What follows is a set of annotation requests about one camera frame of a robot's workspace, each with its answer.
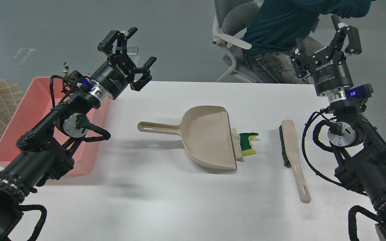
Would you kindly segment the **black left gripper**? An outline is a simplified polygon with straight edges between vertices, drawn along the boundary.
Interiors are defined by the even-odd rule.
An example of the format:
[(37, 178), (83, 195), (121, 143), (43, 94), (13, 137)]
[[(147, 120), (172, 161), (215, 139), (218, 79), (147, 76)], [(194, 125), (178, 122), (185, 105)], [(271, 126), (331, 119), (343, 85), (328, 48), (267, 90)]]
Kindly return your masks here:
[[(152, 80), (150, 67), (157, 58), (150, 57), (142, 67), (136, 68), (129, 57), (138, 55), (138, 47), (127, 47), (127, 40), (137, 31), (136, 27), (126, 31), (111, 30), (98, 44), (98, 51), (107, 57), (119, 54), (108, 58), (90, 77), (92, 81), (103, 87), (113, 100), (119, 97), (128, 84), (132, 90), (141, 91)], [(141, 78), (134, 81), (136, 74), (141, 74)]]

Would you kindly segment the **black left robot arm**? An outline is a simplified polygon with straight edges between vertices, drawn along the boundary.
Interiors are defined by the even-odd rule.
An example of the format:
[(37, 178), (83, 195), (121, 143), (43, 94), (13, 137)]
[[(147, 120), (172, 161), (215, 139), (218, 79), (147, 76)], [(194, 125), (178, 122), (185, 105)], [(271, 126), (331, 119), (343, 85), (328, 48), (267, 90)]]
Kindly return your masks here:
[(81, 143), (110, 139), (110, 133), (90, 122), (92, 109), (99, 109), (106, 98), (116, 99), (127, 86), (140, 91), (152, 76), (150, 67), (156, 57), (150, 57), (137, 67), (128, 55), (127, 41), (137, 32), (112, 30), (98, 44), (98, 51), (106, 61), (91, 75), (78, 71), (52, 75), (49, 90), (52, 108), (31, 130), (16, 142), (20, 154), (0, 171), (0, 241), (8, 241), (9, 234), (29, 211), (41, 212), (30, 241), (37, 240), (47, 218), (42, 205), (23, 205), (37, 186), (49, 179), (60, 179), (74, 168), (73, 155)]

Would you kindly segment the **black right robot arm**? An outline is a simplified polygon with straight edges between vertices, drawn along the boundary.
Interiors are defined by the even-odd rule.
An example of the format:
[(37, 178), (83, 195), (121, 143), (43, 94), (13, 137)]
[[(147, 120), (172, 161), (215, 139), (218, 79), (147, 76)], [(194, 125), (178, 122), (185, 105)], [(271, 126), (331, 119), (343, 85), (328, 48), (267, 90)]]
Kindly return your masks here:
[(331, 16), (334, 38), (326, 46), (307, 54), (301, 38), (291, 56), (296, 76), (310, 74), (316, 95), (328, 99), (328, 107), (314, 112), (302, 134), (305, 139), (310, 125), (318, 116), (324, 117), (313, 130), (313, 142), (322, 150), (333, 153), (337, 160), (336, 185), (370, 199), (374, 212), (354, 206), (348, 212), (348, 234), (357, 241), (358, 213), (375, 221), (378, 238), (386, 241), (386, 142), (377, 129), (363, 116), (373, 89), (370, 84), (353, 87), (346, 64), (348, 55), (362, 52), (358, 29), (346, 25), (337, 15)]

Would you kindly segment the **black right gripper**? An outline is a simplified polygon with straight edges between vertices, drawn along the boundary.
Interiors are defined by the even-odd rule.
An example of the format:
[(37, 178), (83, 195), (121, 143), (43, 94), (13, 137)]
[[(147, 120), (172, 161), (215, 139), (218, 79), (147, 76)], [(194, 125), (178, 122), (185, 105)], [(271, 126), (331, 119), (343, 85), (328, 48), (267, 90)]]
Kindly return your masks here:
[(331, 15), (331, 20), (335, 34), (329, 46), (315, 53), (307, 52), (305, 41), (296, 38), (296, 48), (291, 55), (295, 76), (313, 78), (317, 96), (353, 87), (345, 56), (359, 55), (363, 51), (356, 27), (341, 22), (337, 15)]

